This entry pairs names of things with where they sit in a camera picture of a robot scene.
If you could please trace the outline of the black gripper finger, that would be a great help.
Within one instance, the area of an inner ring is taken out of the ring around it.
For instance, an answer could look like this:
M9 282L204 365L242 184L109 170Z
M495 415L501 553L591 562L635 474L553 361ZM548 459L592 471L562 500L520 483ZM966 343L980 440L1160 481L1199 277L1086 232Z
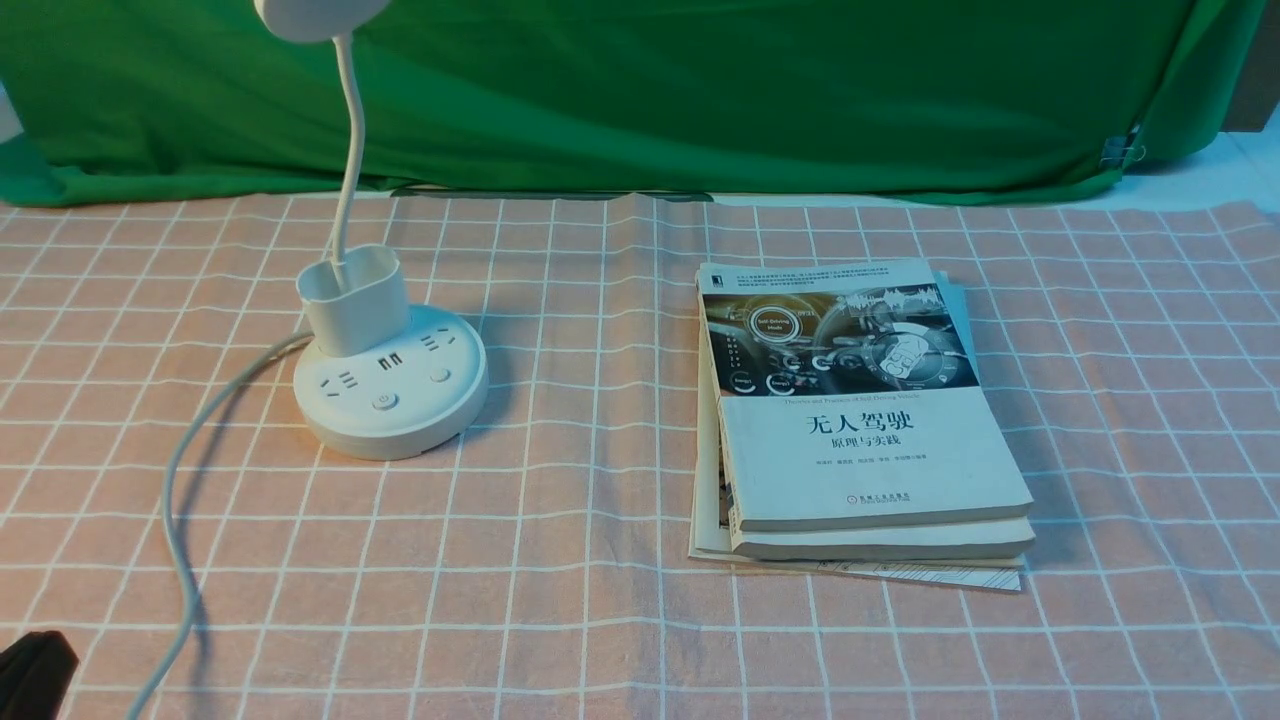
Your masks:
M56 719L79 659L60 632L31 632L1 653L1 717Z

